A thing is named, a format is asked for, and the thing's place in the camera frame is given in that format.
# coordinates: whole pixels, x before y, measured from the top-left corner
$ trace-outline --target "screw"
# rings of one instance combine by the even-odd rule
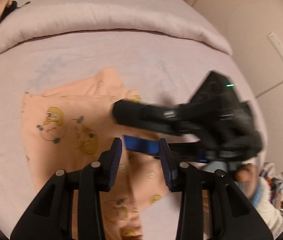
[[[186,169],[186,168],[189,167],[189,164],[188,164],[187,162],[181,162],[181,163],[179,164],[179,166],[180,166],[181,168]]]
[[[168,110],[164,113],[165,118],[176,117],[177,112],[175,110]]]
[[[98,168],[99,166],[100,166],[100,162],[92,162],[91,163],[91,166],[93,167],[93,168]]]
[[[216,170],[215,173],[219,177],[224,177],[226,175],[226,172],[223,170]]]
[[[56,174],[56,176],[60,177],[60,176],[65,174],[65,171],[64,170],[58,170],[58,171],[56,171],[55,174]]]

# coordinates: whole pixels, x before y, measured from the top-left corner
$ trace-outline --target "hand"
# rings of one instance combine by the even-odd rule
[[[258,169],[256,165],[251,163],[244,165],[235,174],[235,179],[239,182],[247,183],[247,190],[245,196],[251,198],[256,190],[258,184]],[[203,206],[204,211],[209,212],[208,192],[203,190]]]

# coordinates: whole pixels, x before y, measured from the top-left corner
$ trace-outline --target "bed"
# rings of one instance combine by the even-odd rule
[[[182,0],[16,1],[31,3],[0,24],[0,229],[6,236],[35,195],[20,136],[26,91],[43,93],[112,66],[144,102],[174,105],[186,102],[215,69],[251,101],[267,141],[262,113],[229,43]],[[178,198],[168,195],[141,213],[145,239],[175,238]],[[165,236],[156,220],[169,228]]]

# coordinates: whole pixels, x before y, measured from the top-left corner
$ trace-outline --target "beige wall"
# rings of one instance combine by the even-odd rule
[[[283,43],[283,0],[196,0],[193,7],[229,40],[255,95],[283,80],[283,61],[266,36]],[[269,135],[267,161],[283,171],[283,85],[261,96]]]

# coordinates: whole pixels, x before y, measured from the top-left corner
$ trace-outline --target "cable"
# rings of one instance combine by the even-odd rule
[[[259,93],[257,96],[255,96],[255,99],[261,97],[262,95],[264,95],[264,94],[266,94],[267,92],[273,90],[274,88],[280,86],[281,84],[283,84],[283,81],[281,81],[281,82],[279,82],[278,84],[276,84],[276,85],[270,87],[269,89],[265,90],[264,92]]]

